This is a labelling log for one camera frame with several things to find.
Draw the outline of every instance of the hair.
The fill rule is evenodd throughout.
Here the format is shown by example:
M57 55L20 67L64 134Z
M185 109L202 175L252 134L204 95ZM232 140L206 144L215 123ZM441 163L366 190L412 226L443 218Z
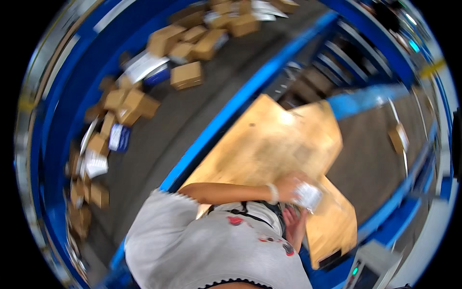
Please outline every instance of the hair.
M400 10L404 8L404 5L400 1L393 1L390 3L390 8L393 10Z

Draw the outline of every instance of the wooden board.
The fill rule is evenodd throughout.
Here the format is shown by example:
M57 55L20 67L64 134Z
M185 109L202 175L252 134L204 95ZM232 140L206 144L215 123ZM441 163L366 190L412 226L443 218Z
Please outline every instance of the wooden board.
M302 170L331 191L336 202L307 221L312 267L339 248L356 245L353 206L325 177L342 148L337 121L327 101L284 110L260 95L234 123L183 186L197 182L261 185ZM201 205L198 217L210 205Z

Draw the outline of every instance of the gray t-shirt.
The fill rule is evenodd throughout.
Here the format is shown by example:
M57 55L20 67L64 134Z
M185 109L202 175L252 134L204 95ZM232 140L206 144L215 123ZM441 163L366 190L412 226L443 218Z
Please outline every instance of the gray t-shirt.
M196 220L198 203L180 194L153 191L125 240L125 259L142 289L198 289L247 279L273 289L311 289L298 254L281 237L279 220L264 205L247 203L251 217L218 206Z

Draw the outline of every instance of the bracelet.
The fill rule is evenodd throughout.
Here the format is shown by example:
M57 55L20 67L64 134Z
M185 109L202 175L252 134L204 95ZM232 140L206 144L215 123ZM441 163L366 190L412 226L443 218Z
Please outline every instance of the bracelet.
M276 205L279 202L279 191L278 188L271 183L266 184L271 192L271 201L268 202L270 205Z

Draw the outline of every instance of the person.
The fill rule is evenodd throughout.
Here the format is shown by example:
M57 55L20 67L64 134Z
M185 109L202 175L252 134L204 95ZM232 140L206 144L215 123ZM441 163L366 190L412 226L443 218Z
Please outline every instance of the person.
M372 2L371 6L364 4L363 2L359 3L367 12L372 14L375 19L377 19L380 24L385 27L385 29L391 33L391 35L397 39L398 43L403 46L403 48L408 51L402 44L402 39L399 36L398 32L400 30L400 19L398 18L398 13L401 9L404 8L404 5L400 1L393 1L390 4L385 4L381 1ZM363 33L359 34L372 48L375 48L375 44L367 38ZM351 44L350 42L345 43L343 51L348 55L361 70L369 74L368 69L363 64L363 53L359 48Z
M274 210L297 198L306 178L291 172L268 185L154 190L125 240L135 281L142 289L311 289L298 255L308 211ZM196 220L199 203L215 206Z

